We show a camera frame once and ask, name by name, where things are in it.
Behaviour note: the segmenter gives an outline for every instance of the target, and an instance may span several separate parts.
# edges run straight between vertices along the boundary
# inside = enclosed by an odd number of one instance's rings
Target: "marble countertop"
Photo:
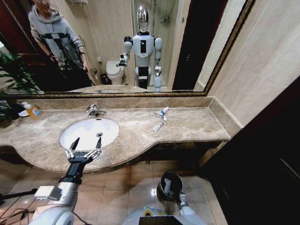
[[[136,86],[129,86],[129,85],[97,85],[92,87],[80,88],[76,90],[71,90],[69,92],[84,92],[84,93],[98,93],[98,91],[102,93],[135,93],[135,92],[145,92],[149,91],[144,88],[136,87]]]
[[[168,120],[157,131],[160,123],[153,112],[160,108],[107,109],[108,118],[120,127],[119,135],[102,153],[85,167],[85,172],[118,167],[138,157],[157,143],[228,141],[229,135],[209,108],[170,108]],[[0,145],[13,146],[27,162],[49,171],[65,172],[69,162],[60,135],[70,124],[87,119],[85,110],[44,110],[34,120],[19,118],[0,130]]]

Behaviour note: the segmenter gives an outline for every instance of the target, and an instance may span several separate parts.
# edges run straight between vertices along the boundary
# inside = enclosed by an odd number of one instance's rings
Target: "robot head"
[[[137,10],[137,22],[139,23],[140,32],[145,33],[148,27],[148,10],[145,6],[140,6]]]

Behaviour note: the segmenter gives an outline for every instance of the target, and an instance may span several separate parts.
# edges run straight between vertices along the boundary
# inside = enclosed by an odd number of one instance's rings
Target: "orange soap bottle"
[[[23,103],[24,108],[28,112],[29,116],[34,119],[39,118],[42,115],[42,112],[33,105],[28,104],[27,102]]]

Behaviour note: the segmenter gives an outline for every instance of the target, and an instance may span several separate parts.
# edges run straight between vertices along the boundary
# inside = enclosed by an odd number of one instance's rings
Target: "cable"
[[[21,198],[22,196],[18,197],[0,216],[0,219],[2,219],[2,216]]]
[[[79,217],[79,215],[77,215],[76,213],[74,213],[74,212],[72,212],[75,216],[77,216],[78,217],[78,219],[81,221],[81,222],[83,222],[84,223],[84,225],[92,225],[92,224],[88,224],[87,222],[85,222],[83,219],[81,219],[80,217]]]
[[[22,210],[22,211],[13,214],[16,210]],[[17,215],[20,215],[20,214],[22,214],[22,216],[21,216],[21,219],[19,221],[21,222],[27,216],[27,223],[29,224],[29,214],[34,213],[34,211],[29,211],[28,209],[22,209],[22,208],[15,209],[14,212],[12,214],[10,214],[9,216],[7,216],[7,217],[1,218],[1,219],[4,219],[4,220],[2,220],[0,222],[0,225],[4,225],[8,219],[10,219],[12,217],[15,217]]]
[[[25,209],[24,208],[17,208],[9,216],[2,217],[20,198],[21,198],[21,196],[19,198],[17,198],[17,200],[15,200],[14,203],[10,207],[8,207],[4,211],[4,213],[1,215],[0,219],[4,219],[4,220],[2,220],[0,222],[0,225],[4,225],[8,219],[10,219],[12,217],[15,217],[17,215],[20,215],[20,214],[22,214],[22,216],[21,216],[21,219],[19,221],[21,222],[27,216],[27,223],[29,224],[29,214],[34,213],[35,211],[29,211],[28,208],[35,202],[36,199],[34,199],[27,208],[25,208]]]

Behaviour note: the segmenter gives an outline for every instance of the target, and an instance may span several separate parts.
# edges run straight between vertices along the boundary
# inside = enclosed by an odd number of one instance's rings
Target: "dark wooden door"
[[[192,0],[183,35],[173,90],[193,90],[227,0]]]
[[[299,224],[299,90],[300,77],[201,167],[228,224]]]
[[[0,0],[0,41],[11,53],[22,56],[41,90],[59,91],[64,78],[30,32],[31,4],[31,0]]]

